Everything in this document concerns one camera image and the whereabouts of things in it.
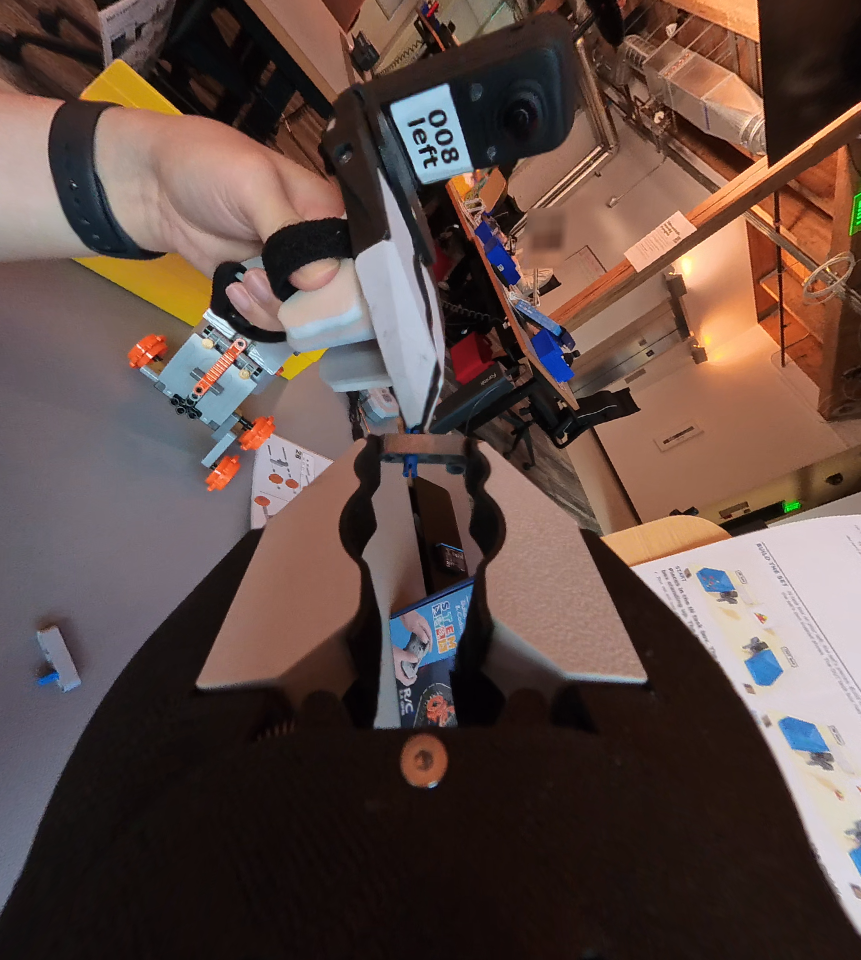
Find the person's left forearm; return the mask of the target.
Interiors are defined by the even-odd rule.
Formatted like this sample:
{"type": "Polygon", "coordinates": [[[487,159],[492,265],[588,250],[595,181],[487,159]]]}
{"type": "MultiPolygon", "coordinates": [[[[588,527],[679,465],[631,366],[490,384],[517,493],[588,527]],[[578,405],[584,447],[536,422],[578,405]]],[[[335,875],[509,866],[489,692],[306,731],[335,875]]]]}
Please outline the person's left forearm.
{"type": "Polygon", "coordinates": [[[0,263],[79,258],[87,248],[70,227],[49,156],[61,102],[0,90],[0,263]]]}

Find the white cardboard box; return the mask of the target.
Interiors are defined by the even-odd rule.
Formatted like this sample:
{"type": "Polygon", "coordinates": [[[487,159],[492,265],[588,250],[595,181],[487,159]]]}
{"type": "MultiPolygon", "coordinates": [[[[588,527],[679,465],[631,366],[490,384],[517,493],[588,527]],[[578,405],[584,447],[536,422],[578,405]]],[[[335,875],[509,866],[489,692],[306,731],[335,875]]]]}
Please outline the white cardboard box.
{"type": "Polygon", "coordinates": [[[144,74],[155,65],[171,28],[175,1],[114,1],[98,11],[103,66],[122,61],[144,74]]]}

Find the long wooden desk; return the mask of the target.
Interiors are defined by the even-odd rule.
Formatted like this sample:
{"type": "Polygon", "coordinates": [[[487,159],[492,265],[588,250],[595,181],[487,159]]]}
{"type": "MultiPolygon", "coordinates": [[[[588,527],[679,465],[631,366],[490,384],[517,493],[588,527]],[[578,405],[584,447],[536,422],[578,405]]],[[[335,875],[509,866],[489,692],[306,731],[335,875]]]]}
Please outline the long wooden desk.
{"type": "Polygon", "coordinates": [[[474,225],[469,214],[467,214],[464,208],[459,192],[449,180],[446,182],[445,188],[458,222],[461,224],[461,228],[466,235],[468,242],[472,243],[476,253],[478,254],[478,258],[482,262],[483,269],[485,270],[486,276],[488,277],[489,282],[494,289],[496,298],[499,301],[503,311],[505,318],[503,324],[513,335],[514,340],[518,345],[518,350],[521,357],[525,358],[533,374],[537,375],[546,383],[549,389],[557,395],[560,402],[564,403],[574,413],[578,413],[579,402],[574,396],[570,387],[567,386],[566,383],[558,382],[546,369],[533,350],[532,340],[528,334],[528,331],[521,326],[519,318],[517,317],[513,308],[513,304],[508,297],[508,288],[504,285],[500,279],[500,276],[496,273],[492,264],[487,259],[485,246],[477,234],[475,234],[474,225]]]}

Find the white paper notice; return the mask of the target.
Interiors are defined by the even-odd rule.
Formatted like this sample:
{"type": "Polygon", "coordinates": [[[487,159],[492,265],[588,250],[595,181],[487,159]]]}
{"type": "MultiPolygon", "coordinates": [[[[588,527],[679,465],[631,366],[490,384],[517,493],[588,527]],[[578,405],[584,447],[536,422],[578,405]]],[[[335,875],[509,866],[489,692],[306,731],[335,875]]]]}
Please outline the white paper notice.
{"type": "Polygon", "coordinates": [[[697,231],[680,211],[672,213],[624,252],[624,258],[640,273],[671,252],[686,237],[697,231]]]}

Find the robot kit box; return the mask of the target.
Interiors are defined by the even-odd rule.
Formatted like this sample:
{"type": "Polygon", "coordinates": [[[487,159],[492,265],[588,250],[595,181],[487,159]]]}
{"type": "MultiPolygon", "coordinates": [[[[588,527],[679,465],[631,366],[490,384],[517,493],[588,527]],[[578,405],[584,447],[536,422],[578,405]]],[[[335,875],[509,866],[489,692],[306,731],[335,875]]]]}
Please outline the robot kit box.
{"type": "Polygon", "coordinates": [[[426,595],[389,621],[399,722],[404,730],[451,728],[458,725],[452,673],[473,578],[448,489],[415,477],[409,491],[426,595]]]}

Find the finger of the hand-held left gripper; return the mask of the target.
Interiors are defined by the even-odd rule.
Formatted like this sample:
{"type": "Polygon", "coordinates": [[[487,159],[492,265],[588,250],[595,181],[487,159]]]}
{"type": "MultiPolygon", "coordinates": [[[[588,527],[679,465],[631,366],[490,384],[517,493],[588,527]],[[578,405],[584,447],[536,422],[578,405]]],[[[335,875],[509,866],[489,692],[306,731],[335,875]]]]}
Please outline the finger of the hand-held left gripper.
{"type": "Polygon", "coordinates": [[[425,234],[425,252],[421,254],[422,265],[419,272],[419,282],[433,360],[431,378],[424,403],[423,428],[430,428],[434,419],[443,388],[445,367],[444,321],[441,316],[438,280],[435,272],[439,259],[439,244],[435,230],[439,200],[439,189],[437,187],[427,188],[419,192],[422,229],[425,234]]]}
{"type": "Polygon", "coordinates": [[[422,261],[387,178],[377,173],[389,237],[359,255],[359,281],[404,425],[422,427],[434,366],[420,290],[422,261]]]}

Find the grey desk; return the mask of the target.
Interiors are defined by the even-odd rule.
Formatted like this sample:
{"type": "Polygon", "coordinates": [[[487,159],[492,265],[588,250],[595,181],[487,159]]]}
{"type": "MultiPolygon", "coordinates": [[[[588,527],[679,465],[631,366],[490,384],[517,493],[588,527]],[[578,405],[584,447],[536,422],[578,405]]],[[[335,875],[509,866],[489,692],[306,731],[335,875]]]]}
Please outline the grey desk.
{"type": "Polygon", "coordinates": [[[747,710],[595,537],[648,682],[444,730],[438,786],[328,695],[197,692],[260,536],[126,368],[160,318],[0,267],[0,958],[861,958],[747,710]]]}

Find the light grey building beam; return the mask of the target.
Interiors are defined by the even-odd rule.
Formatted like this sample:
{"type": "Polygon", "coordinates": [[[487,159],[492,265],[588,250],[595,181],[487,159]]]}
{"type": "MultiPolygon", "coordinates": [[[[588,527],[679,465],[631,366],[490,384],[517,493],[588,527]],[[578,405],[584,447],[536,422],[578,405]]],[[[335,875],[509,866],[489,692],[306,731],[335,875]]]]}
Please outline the light grey building beam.
{"type": "Polygon", "coordinates": [[[53,683],[49,686],[56,687],[64,693],[78,689],[81,685],[81,678],[59,627],[51,625],[37,630],[36,639],[45,661],[45,667],[40,677],[55,670],[60,675],[60,685],[53,683]]]}

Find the black wristband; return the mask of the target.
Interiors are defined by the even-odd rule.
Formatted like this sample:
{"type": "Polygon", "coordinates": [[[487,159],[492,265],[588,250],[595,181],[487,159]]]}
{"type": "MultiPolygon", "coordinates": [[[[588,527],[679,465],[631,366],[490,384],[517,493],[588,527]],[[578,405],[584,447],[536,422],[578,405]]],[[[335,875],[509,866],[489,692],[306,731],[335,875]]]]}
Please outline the black wristband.
{"type": "Polygon", "coordinates": [[[115,216],[96,161],[99,121],[117,104],[69,100],[55,110],[48,131],[49,170],[64,218],[95,255],[136,261],[164,254],[139,246],[115,216]]]}

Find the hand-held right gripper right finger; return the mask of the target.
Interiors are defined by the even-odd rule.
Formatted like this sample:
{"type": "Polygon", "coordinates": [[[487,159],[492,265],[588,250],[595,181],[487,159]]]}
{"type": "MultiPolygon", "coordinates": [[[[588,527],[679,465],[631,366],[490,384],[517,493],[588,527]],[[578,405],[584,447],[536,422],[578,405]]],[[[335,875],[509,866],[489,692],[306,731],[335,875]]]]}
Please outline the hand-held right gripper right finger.
{"type": "Polygon", "coordinates": [[[468,439],[463,451],[481,561],[454,660],[457,722],[493,726],[523,693],[550,724],[591,727],[584,687],[647,680],[593,536],[489,444],[468,439]]]}

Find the metal air duct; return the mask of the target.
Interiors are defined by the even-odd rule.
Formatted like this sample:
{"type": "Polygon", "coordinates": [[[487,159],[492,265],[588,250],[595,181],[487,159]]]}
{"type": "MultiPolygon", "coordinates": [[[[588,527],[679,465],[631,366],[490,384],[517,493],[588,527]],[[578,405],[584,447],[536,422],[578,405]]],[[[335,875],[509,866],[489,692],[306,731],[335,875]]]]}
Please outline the metal air duct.
{"type": "Polygon", "coordinates": [[[736,73],[672,40],[655,46],[636,34],[624,39],[617,56],[640,74],[652,97],[704,134],[754,157],[767,153],[763,98],[736,73]]]}

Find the person's left hand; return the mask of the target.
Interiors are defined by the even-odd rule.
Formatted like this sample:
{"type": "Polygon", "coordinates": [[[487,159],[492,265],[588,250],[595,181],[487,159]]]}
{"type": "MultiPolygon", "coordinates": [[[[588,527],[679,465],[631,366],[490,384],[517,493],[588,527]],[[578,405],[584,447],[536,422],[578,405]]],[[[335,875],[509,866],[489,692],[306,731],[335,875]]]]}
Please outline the person's left hand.
{"type": "Polygon", "coordinates": [[[137,246],[212,278],[262,253],[280,229],[344,217],[340,191],[231,126],[112,107],[94,156],[110,210],[137,246]]]}

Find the white printed task sheet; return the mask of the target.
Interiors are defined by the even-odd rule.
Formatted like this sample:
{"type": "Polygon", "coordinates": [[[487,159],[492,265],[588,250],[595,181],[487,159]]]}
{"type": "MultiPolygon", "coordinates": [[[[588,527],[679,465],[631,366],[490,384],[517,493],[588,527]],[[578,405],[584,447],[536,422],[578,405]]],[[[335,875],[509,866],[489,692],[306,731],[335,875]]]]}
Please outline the white printed task sheet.
{"type": "Polygon", "coordinates": [[[861,513],[635,566],[754,717],[861,936],[861,513]]]}

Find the black screen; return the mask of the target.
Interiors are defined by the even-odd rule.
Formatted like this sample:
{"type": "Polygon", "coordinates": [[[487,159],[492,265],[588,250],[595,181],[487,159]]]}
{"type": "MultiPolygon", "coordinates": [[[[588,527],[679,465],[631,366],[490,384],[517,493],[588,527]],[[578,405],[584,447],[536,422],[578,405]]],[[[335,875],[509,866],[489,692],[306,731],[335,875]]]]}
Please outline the black screen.
{"type": "Polygon", "coordinates": [[[861,102],[861,1],[759,1],[764,137],[781,162],[861,102]]]}

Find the yellow storage bin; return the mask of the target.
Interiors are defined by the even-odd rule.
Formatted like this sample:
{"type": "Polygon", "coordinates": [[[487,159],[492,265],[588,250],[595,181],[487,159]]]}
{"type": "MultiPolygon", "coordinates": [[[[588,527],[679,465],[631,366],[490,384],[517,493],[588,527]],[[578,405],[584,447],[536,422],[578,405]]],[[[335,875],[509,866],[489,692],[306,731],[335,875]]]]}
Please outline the yellow storage bin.
{"type": "MultiPolygon", "coordinates": [[[[79,98],[180,115],[174,104],[121,59],[107,66],[79,98]]],[[[76,258],[76,262],[190,327],[202,320],[210,305],[211,280],[176,254],[144,261],[93,256],[76,258]]]]}

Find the open instruction booklet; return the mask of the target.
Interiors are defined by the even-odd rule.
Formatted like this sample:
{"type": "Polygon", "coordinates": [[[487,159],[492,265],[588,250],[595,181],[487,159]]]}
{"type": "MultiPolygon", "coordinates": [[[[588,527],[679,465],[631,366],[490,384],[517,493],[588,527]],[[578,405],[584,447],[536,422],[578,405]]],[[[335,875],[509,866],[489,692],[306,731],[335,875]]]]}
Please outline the open instruction booklet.
{"type": "Polygon", "coordinates": [[[250,491],[250,526],[261,529],[333,461],[278,434],[257,450],[250,491]]]}

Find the wooden post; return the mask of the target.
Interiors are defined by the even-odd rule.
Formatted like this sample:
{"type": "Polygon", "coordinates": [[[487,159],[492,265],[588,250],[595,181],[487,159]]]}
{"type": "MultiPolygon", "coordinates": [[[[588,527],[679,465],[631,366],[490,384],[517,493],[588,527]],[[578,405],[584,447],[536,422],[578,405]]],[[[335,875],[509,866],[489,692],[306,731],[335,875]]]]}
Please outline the wooden post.
{"type": "Polygon", "coordinates": [[[859,133],[861,101],[780,161],[771,164],[766,158],[760,159],[689,211],[685,218],[693,232],[677,240],[652,262],[637,269],[628,259],[621,260],[615,268],[563,303],[551,318],[569,331],[578,330],[859,133]]]}

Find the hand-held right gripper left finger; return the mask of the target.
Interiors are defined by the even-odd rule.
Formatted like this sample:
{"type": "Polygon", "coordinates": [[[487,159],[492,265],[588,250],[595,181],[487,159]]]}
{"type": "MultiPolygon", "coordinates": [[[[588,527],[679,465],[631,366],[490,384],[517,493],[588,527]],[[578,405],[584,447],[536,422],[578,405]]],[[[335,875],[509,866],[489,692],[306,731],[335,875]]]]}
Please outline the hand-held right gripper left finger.
{"type": "Polygon", "coordinates": [[[353,726],[375,723],[384,636],[365,548],[383,446],[361,439],[266,522],[196,686],[277,690],[293,708],[318,692],[353,726]]]}

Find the red box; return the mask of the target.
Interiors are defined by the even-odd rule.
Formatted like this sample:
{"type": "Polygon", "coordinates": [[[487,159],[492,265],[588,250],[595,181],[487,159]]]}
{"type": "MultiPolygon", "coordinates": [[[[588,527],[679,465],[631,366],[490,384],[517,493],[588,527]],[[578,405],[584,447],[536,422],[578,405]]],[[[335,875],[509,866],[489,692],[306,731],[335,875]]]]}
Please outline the red box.
{"type": "Polygon", "coordinates": [[[495,364],[488,338],[477,332],[469,333],[454,343],[449,348],[449,358],[453,376],[461,386],[470,384],[495,364]]]}

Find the grey connector piece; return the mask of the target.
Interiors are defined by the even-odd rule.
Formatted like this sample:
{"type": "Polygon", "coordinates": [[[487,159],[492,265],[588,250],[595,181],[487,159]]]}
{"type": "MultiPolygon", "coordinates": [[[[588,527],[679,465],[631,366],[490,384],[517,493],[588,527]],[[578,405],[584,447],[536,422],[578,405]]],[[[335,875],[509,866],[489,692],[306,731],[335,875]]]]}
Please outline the grey connector piece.
{"type": "Polygon", "coordinates": [[[467,438],[462,435],[386,434],[380,446],[380,459],[388,463],[403,464],[410,458],[418,464],[464,466],[468,457],[467,438]]]}

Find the blue storage bin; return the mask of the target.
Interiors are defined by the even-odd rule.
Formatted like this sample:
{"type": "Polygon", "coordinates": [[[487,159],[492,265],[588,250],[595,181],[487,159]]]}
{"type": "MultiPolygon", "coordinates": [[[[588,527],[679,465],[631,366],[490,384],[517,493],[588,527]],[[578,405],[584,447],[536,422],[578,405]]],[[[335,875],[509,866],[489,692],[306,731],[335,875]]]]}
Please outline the blue storage bin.
{"type": "Polygon", "coordinates": [[[541,329],[530,338],[530,343],[539,363],[555,382],[568,383],[574,378],[564,347],[551,331],[541,329]]]}
{"type": "Polygon", "coordinates": [[[499,234],[495,233],[490,222],[481,219],[473,230],[474,237],[481,244],[484,256],[505,287],[516,286],[521,279],[520,270],[511,253],[505,247],[499,234]]]}

